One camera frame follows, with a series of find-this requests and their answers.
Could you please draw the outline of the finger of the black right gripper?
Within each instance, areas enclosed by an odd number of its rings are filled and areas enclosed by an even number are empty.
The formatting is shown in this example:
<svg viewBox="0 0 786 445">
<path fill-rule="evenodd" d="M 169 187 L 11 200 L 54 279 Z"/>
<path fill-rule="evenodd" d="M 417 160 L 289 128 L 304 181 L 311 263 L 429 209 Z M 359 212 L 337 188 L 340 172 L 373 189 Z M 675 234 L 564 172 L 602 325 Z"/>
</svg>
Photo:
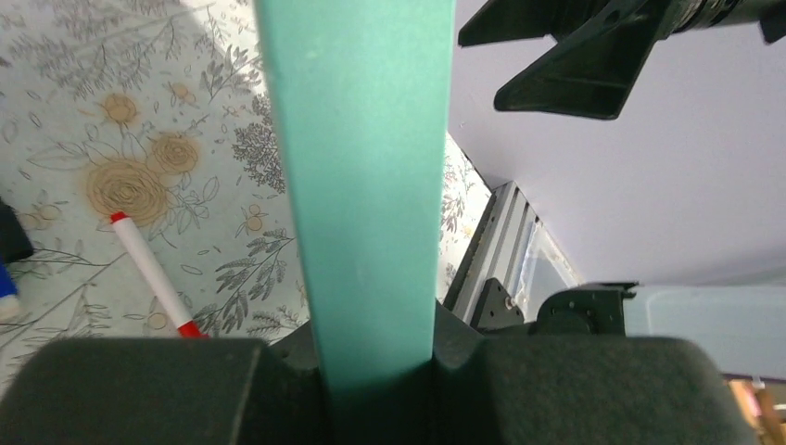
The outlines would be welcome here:
<svg viewBox="0 0 786 445">
<path fill-rule="evenodd" d="M 608 0 L 490 0 L 460 29 L 461 47 L 550 36 L 561 41 L 600 13 Z"/>
<path fill-rule="evenodd" d="M 608 2 L 501 87 L 494 108 L 607 121 L 618 118 L 671 5 L 670 1 Z"/>
</svg>

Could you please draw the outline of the teal file folder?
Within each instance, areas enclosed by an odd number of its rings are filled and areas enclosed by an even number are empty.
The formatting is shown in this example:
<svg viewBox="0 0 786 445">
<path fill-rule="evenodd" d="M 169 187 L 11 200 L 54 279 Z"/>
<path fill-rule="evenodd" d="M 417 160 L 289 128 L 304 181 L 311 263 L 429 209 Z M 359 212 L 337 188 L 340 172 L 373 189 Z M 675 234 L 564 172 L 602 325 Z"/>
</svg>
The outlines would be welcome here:
<svg viewBox="0 0 786 445">
<path fill-rule="evenodd" d="M 432 356 L 455 5 L 256 10 L 323 376 L 391 386 Z"/>
</svg>

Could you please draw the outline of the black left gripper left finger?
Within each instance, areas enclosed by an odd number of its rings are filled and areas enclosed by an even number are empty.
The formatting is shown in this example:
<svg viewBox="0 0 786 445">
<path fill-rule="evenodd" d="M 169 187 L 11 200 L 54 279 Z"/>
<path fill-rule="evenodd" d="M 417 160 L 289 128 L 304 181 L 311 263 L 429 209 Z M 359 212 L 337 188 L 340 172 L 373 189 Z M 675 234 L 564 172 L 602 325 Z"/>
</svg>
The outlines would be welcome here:
<svg viewBox="0 0 786 445">
<path fill-rule="evenodd" d="M 5 444 L 328 444 L 317 375 L 257 339 L 74 338 L 1 400 Z"/>
</svg>

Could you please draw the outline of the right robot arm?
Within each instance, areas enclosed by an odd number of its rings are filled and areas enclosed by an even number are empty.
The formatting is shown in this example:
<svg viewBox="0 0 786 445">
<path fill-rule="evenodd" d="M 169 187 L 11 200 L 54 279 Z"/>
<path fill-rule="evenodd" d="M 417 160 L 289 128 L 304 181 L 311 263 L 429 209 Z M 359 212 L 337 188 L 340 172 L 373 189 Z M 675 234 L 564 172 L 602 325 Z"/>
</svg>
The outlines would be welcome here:
<svg viewBox="0 0 786 445">
<path fill-rule="evenodd" d="M 683 32 L 758 23 L 785 36 L 782 1 L 488 1 L 459 30 L 461 47 L 550 36 L 556 45 L 502 86 L 497 111 L 618 118 L 656 42 Z"/>
</svg>

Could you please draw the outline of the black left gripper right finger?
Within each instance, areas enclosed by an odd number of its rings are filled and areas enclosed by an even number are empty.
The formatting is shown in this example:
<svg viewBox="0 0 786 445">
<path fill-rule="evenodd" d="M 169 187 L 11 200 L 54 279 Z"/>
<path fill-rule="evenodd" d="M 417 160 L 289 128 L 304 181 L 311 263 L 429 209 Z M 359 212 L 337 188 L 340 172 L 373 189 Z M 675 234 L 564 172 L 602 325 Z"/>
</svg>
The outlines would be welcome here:
<svg viewBox="0 0 786 445">
<path fill-rule="evenodd" d="M 660 337 L 482 335 L 436 308 L 440 444 L 754 444 L 710 358 Z"/>
</svg>

